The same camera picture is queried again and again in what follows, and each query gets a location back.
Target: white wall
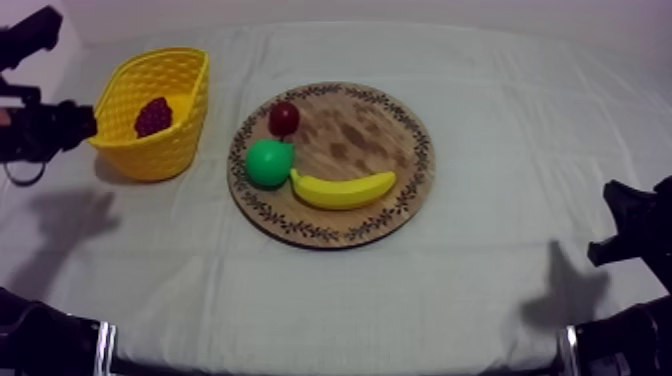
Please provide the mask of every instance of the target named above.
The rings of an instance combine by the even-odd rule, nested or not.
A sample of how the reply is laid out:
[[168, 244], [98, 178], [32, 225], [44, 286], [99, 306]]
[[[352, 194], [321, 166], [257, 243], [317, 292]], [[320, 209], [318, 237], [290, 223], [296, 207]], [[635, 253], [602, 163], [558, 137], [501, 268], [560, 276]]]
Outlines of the white wall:
[[[61, 13], [65, 11], [60, 0], [0, 0], [0, 26], [14, 25], [46, 5], [53, 5]], [[82, 43], [70, 22], [64, 15], [59, 34], [59, 42], [52, 51], [40, 51], [23, 60], [15, 70], [1, 72], [11, 83], [37, 85], [42, 89], [42, 99], [48, 102], [61, 82], [68, 64], [82, 49]], [[15, 103], [2, 100], [0, 104]]]
[[565, 38], [672, 62], [672, 0], [63, 0], [85, 43], [220, 24], [393, 20]]

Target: yellow basket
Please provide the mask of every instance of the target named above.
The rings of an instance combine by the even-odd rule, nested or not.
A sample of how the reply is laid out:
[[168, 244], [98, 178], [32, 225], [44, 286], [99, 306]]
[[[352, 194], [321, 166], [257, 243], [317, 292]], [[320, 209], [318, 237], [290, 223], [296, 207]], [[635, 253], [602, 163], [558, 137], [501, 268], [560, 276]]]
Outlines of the yellow basket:
[[[96, 106], [98, 134], [89, 143], [124, 175], [141, 181], [171, 178], [194, 159], [208, 109], [208, 55], [166, 48], [117, 68]], [[152, 99], [165, 97], [173, 123], [137, 138], [135, 119]]]

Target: wrinkled cloth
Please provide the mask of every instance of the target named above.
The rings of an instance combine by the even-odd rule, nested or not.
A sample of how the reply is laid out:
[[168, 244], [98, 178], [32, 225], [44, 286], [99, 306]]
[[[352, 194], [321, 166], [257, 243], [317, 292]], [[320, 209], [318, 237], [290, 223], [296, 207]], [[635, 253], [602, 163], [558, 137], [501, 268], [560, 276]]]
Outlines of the wrinkled cloth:
[[[471, 373], [548, 364], [555, 331], [665, 290], [640, 260], [596, 269], [615, 233], [602, 187], [672, 174], [665, 67], [562, 41], [398, 23], [162, 34], [84, 51], [58, 99], [95, 103], [114, 67], [165, 46], [211, 59], [193, 165], [127, 181], [89, 145], [0, 201], [0, 284], [119, 326], [119, 356], [205, 371]], [[368, 246], [314, 253], [249, 224], [229, 195], [244, 119], [295, 86], [349, 81], [407, 104], [436, 177]], [[29, 172], [30, 167], [21, 167]]]

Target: round wooden board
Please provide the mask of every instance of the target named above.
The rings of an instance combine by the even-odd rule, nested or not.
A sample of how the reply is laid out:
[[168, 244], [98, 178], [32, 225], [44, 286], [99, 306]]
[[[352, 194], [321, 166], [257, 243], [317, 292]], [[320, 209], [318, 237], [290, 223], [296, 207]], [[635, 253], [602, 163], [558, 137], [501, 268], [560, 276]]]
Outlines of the round wooden board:
[[[273, 139], [268, 114], [279, 101], [301, 112], [294, 167], [301, 175], [350, 180], [394, 171], [397, 182], [375, 203], [349, 211], [313, 208], [293, 194], [291, 181], [275, 191], [249, 184], [247, 149]], [[380, 239], [420, 209], [434, 179], [434, 149], [420, 120], [401, 102], [350, 83], [302, 86], [266, 102], [245, 121], [229, 151], [228, 181], [240, 210], [258, 228], [290, 244], [343, 249]]]

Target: yellow banana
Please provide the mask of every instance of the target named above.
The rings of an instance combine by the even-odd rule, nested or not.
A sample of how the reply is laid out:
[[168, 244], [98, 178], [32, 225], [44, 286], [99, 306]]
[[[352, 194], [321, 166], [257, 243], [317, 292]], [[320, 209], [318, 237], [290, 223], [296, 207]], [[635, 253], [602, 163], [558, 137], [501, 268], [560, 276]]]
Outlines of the yellow banana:
[[397, 176], [388, 171], [347, 181], [327, 181], [300, 176], [290, 170], [294, 192], [307, 203], [322, 209], [349, 210], [366, 206], [392, 188]]

